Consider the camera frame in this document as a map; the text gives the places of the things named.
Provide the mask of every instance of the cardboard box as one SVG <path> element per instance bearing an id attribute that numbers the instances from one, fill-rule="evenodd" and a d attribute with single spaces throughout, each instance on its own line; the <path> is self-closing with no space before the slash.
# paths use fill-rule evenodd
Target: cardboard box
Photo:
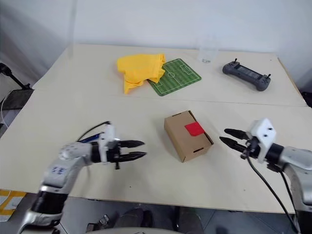
<path id="1" fill-rule="evenodd" d="M 165 130 L 182 162 L 205 154 L 214 144 L 191 111 L 165 118 Z"/>

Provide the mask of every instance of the black game controller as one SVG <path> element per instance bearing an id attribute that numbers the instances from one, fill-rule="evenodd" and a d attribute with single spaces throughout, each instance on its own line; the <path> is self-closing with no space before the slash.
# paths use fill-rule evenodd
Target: black game controller
<path id="1" fill-rule="evenodd" d="M 239 62 L 237 62 L 237 59 L 224 65 L 222 71 L 224 74 L 232 74 L 238 78 L 250 82 L 251 84 L 256 86 L 258 91 L 266 90 L 271 81 L 271 74 L 269 74 L 268 76 L 261 75 L 247 67 L 240 65 Z"/>

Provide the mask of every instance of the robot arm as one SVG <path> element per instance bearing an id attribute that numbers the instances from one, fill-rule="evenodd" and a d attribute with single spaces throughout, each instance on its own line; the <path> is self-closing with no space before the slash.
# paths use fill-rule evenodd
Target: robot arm
<path id="1" fill-rule="evenodd" d="M 250 157 L 267 163 L 268 169 L 284 172 L 291 181 L 292 201 L 302 234 L 312 233 L 312 152 L 273 143 L 276 132 L 268 119 L 253 123 L 248 132 L 225 129 L 226 133 L 246 140 L 246 146 L 226 137 L 221 141 Z"/>
<path id="2" fill-rule="evenodd" d="M 122 147 L 133 148 L 144 143 L 116 139 L 115 129 L 111 124 L 107 125 L 105 133 L 96 136 L 98 141 L 88 142 L 89 139 L 94 139 L 92 136 L 81 142 L 67 144 L 60 150 L 58 159 L 44 174 L 37 198 L 27 211 L 19 233 L 29 226 L 52 230 L 59 224 L 64 203 L 83 167 L 93 163 L 113 162 L 116 163 L 116 169 L 119 169 L 119 162 L 136 160 L 146 155 L 144 152 L 122 155 L 120 152 Z"/>

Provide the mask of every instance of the green mat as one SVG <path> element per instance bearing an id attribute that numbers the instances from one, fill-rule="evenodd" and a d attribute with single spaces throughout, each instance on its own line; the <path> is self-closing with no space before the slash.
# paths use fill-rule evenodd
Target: green mat
<path id="1" fill-rule="evenodd" d="M 165 74 L 158 83 L 148 80 L 159 96 L 167 95 L 201 80 L 201 77 L 180 58 L 164 63 L 162 69 L 165 70 Z"/>

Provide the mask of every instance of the yellow cloth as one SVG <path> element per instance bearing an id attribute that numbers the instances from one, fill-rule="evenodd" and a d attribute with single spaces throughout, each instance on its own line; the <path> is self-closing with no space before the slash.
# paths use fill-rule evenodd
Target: yellow cloth
<path id="1" fill-rule="evenodd" d="M 119 58 L 117 61 L 118 71 L 124 74 L 124 92 L 141 86 L 146 79 L 158 83 L 165 73 L 161 69 L 166 62 L 164 54 L 158 55 L 130 55 Z"/>

